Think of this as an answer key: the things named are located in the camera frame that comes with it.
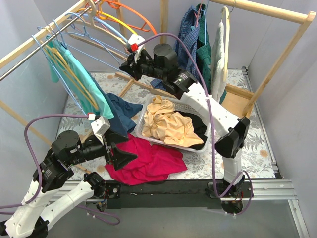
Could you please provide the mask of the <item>beige t shirt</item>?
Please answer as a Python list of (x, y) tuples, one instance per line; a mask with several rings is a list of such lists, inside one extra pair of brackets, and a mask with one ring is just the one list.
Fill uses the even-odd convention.
[(192, 119), (175, 111), (175, 104), (156, 95), (146, 107), (142, 135), (159, 139), (168, 145), (190, 147), (202, 144), (194, 133)]

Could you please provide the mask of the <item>magenta garment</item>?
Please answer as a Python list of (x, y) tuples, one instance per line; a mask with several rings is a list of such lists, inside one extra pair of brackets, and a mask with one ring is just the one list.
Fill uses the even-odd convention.
[(113, 165), (105, 165), (105, 169), (115, 181), (126, 185), (140, 185), (165, 181), (170, 174), (187, 170), (180, 151), (159, 144), (150, 144), (149, 141), (132, 134), (128, 134), (128, 138), (127, 142), (119, 143), (117, 147), (136, 154), (137, 158), (117, 171)]

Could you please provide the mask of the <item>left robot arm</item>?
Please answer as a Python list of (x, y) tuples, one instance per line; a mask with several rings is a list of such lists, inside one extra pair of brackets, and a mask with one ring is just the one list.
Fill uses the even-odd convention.
[(8, 220), (1, 222), (0, 234), (11, 238), (45, 238), (54, 224), (81, 202), (91, 197), (103, 197), (106, 182), (98, 173), (91, 172), (84, 174), (74, 189), (50, 203), (73, 176), (72, 166), (104, 156), (106, 162), (118, 170), (137, 158), (136, 154), (116, 146), (116, 143), (127, 141), (127, 137), (112, 132), (106, 136), (115, 139), (110, 150), (94, 135), (82, 143), (77, 132), (62, 132), (40, 163), (41, 170), (34, 172), (22, 206)]

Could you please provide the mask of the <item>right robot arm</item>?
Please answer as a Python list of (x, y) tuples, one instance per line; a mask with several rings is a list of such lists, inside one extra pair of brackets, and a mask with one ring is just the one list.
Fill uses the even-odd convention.
[(218, 141), (212, 141), (212, 152), (222, 156), (224, 177), (221, 182), (214, 181), (213, 195), (221, 198), (241, 193), (245, 179), (241, 153), (250, 126), (249, 119), (237, 117), (208, 95), (191, 73), (181, 69), (177, 54), (169, 44), (156, 45), (153, 56), (137, 44), (127, 43), (126, 47), (130, 55), (120, 70), (136, 80), (143, 75), (161, 79), (169, 94), (195, 109), (202, 115), (202, 120), (220, 135)]

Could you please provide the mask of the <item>black t shirt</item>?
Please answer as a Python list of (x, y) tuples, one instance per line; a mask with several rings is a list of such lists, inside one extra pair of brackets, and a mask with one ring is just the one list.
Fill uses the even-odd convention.
[(207, 141), (207, 137), (205, 136), (207, 126), (202, 122), (201, 118), (195, 114), (182, 112), (182, 111), (177, 111), (177, 112), (179, 112), (184, 117), (190, 117), (192, 119), (194, 133), (203, 140), (202, 144), (195, 144), (195, 145), (190, 146), (190, 148), (195, 149), (195, 150), (202, 149)]

